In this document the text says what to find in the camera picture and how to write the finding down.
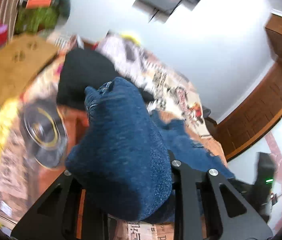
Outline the blue denim jeans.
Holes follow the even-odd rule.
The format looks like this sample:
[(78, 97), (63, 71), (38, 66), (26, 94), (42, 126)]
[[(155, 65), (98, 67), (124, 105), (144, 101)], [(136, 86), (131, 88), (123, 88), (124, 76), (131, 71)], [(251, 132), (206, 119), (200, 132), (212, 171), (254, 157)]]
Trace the blue denim jeans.
[(195, 170), (214, 168), (234, 177), (220, 157), (191, 139), (180, 119), (164, 122), (157, 111), (137, 107), (86, 111), (89, 128), (69, 153), (66, 168), (109, 215), (151, 224), (174, 220), (170, 153)]

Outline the black folded garment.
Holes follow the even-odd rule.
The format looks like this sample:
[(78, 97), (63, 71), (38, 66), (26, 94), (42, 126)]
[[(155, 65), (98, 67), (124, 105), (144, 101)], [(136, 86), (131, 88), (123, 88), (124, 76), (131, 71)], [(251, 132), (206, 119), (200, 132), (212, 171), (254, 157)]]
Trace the black folded garment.
[(154, 96), (115, 70), (114, 64), (94, 50), (75, 48), (65, 57), (58, 84), (57, 104), (85, 110), (89, 107), (125, 112), (145, 109)]

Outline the newspaper print bed blanket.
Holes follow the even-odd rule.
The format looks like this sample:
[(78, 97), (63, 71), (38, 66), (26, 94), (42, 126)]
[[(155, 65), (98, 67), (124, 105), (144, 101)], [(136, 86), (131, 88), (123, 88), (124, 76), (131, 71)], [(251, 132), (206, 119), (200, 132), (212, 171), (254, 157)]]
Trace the newspaper print bed blanket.
[(174, 214), (169, 153), (226, 177), (193, 85), (136, 41), (58, 51), (20, 35), (0, 50), (0, 215), (19, 220), (68, 170), (103, 211), (156, 224)]

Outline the brown paw print mat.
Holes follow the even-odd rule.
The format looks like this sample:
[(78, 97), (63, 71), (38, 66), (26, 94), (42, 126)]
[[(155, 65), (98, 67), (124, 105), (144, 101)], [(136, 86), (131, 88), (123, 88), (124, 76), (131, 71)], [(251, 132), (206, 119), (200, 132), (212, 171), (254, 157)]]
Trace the brown paw print mat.
[(38, 35), (14, 36), (0, 49), (0, 105), (21, 94), (57, 55), (58, 47)]

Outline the green cloth covered stand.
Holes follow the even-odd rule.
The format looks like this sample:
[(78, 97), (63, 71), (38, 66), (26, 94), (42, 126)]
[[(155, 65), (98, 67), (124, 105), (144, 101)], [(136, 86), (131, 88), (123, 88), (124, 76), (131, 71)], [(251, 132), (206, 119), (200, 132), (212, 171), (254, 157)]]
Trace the green cloth covered stand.
[(26, 9), (20, 8), (15, 23), (15, 33), (37, 33), (43, 29), (54, 29), (59, 12), (54, 7)]

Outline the orange box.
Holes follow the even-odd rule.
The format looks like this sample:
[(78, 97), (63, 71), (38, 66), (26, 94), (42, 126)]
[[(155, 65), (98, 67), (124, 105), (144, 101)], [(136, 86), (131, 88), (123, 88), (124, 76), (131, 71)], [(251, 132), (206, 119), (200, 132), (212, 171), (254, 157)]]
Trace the orange box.
[(27, 0), (26, 8), (46, 8), (49, 7), (52, 3), (52, 0)]

